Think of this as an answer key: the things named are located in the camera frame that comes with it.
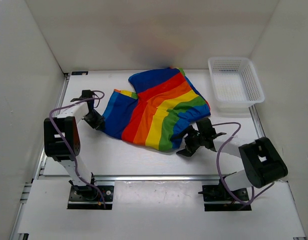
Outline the rainbow striped shorts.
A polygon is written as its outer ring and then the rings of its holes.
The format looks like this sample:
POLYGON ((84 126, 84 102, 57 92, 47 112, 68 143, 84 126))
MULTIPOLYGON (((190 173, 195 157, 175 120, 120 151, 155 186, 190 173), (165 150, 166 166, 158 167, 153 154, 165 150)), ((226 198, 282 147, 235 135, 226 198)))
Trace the rainbow striped shorts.
POLYGON ((209 103, 181 68, 152 69, 129 77, 134 91, 115 89, 103 113, 103 132, 131 144, 170 152, 193 122, 211 115, 209 103))

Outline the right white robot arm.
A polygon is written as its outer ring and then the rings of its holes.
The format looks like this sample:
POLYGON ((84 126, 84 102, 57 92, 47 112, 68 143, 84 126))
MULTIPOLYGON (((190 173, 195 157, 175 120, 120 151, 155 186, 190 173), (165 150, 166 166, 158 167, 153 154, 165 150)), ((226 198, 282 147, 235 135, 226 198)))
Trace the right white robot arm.
POLYGON ((197 121, 196 125, 196 128, 188 126, 171 139, 185 140, 185 148, 177 152, 184 157, 193 156, 200 147, 216 153, 219 184, 215 190, 202 191, 203 195, 215 200, 239 201, 237 191, 246 188, 262 188, 287 176, 287 166, 269 138, 261 137, 252 140, 237 138, 235 134, 227 137, 224 132, 216 132, 208 118, 197 121), (221 153, 240 158, 243 170, 223 176, 220 169, 221 153))

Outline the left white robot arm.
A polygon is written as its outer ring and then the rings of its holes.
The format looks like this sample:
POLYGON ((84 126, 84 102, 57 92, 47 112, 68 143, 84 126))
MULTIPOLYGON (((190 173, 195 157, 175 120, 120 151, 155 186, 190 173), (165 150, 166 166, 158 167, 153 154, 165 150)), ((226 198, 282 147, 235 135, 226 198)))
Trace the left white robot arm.
POLYGON ((77 194, 87 200, 101 197, 94 175, 80 158, 81 142, 78 123, 85 121, 92 129, 102 131, 105 118, 97 111, 95 101, 105 94, 100 90, 83 90, 71 104, 56 108, 44 120, 44 150, 48 157, 64 167, 72 178, 70 183, 77 194))

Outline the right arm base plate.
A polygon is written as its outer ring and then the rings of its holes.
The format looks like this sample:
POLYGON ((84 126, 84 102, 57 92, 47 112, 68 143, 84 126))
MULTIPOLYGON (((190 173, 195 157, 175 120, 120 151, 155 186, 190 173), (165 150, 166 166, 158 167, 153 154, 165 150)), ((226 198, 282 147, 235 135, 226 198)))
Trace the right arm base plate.
POLYGON ((219 185, 203 185, 199 194, 203 195, 205 212, 238 212, 252 210, 250 205, 244 206, 219 185))

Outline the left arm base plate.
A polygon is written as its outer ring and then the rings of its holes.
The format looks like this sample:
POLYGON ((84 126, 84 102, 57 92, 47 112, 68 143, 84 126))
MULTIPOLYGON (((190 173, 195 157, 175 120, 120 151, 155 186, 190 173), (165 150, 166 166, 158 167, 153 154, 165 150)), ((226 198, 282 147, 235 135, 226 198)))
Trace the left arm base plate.
POLYGON ((99 185, 105 203, 99 192, 92 187, 71 186, 67 209, 69 210, 111 210, 113 207, 114 186, 99 185))

